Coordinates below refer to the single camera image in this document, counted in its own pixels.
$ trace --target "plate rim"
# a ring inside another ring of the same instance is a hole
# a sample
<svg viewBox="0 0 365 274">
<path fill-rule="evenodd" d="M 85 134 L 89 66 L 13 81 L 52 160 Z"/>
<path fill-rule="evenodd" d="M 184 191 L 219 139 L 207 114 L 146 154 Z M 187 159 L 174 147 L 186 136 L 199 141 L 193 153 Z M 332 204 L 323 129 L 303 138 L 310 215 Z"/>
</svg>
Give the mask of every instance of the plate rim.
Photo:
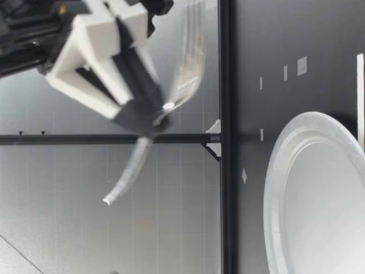
<svg viewBox="0 0 365 274">
<path fill-rule="evenodd" d="M 335 145 L 347 155 L 365 187 L 365 154 L 344 125 L 320 112 L 305 112 L 292 119 L 275 143 L 265 178 L 263 228 L 270 274 L 292 273 L 283 248 L 285 238 L 281 236 L 283 189 L 290 166 L 305 147 L 323 142 Z"/>
</svg>

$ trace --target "black frame bar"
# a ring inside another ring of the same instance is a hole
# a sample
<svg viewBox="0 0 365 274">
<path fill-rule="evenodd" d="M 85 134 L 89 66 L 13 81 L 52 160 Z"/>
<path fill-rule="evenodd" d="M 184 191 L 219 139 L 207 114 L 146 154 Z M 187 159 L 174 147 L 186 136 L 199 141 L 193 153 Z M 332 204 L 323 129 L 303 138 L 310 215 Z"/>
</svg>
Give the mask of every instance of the black frame bar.
<svg viewBox="0 0 365 274">
<path fill-rule="evenodd" d="M 71 144 L 135 144 L 136 135 L 0 135 L 0 146 L 46 146 Z M 220 134 L 164 134 L 156 144 L 219 143 Z"/>
<path fill-rule="evenodd" d="M 219 0 L 222 273 L 238 273 L 235 1 Z"/>
</svg>

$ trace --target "clear plastic fork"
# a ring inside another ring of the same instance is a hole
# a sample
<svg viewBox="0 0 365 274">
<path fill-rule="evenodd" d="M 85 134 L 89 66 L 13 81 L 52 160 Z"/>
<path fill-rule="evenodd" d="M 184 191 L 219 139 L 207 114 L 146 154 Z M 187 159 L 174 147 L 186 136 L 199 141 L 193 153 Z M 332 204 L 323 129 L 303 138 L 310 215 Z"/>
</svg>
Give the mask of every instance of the clear plastic fork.
<svg viewBox="0 0 365 274">
<path fill-rule="evenodd" d="M 205 5 L 204 0 L 188 0 L 184 18 L 184 42 L 180 60 L 172 85 L 172 91 L 164 105 L 163 117 L 180 107 L 198 91 L 205 70 Z M 125 194 L 136 180 L 153 140 L 139 138 L 126 168 L 112 191 L 103 199 L 112 204 L 119 196 Z"/>
</svg>

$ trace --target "grid pattern wall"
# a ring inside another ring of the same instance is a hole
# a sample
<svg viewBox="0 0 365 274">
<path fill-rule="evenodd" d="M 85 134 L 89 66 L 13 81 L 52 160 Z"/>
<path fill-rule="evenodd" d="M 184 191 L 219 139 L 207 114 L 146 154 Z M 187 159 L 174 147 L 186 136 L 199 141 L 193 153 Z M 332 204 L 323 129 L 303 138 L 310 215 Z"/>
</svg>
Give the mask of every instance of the grid pattern wall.
<svg viewBox="0 0 365 274">
<path fill-rule="evenodd" d="M 46 274 L 220 271 L 220 168 L 200 145 L 155 145 L 102 202 L 131 146 L 0 147 L 0 234 Z M 1 274 L 39 274 L 0 239 Z"/>
</svg>

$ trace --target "white paper plate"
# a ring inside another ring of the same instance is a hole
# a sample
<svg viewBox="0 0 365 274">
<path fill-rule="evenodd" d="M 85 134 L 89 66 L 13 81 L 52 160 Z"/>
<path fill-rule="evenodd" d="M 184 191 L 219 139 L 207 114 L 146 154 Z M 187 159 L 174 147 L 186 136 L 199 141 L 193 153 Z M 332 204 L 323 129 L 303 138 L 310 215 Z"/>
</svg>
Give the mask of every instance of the white paper plate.
<svg viewBox="0 0 365 274">
<path fill-rule="evenodd" d="M 270 158 L 263 222 L 271 274 L 365 273 L 365 155 L 335 119 L 294 118 Z"/>
</svg>

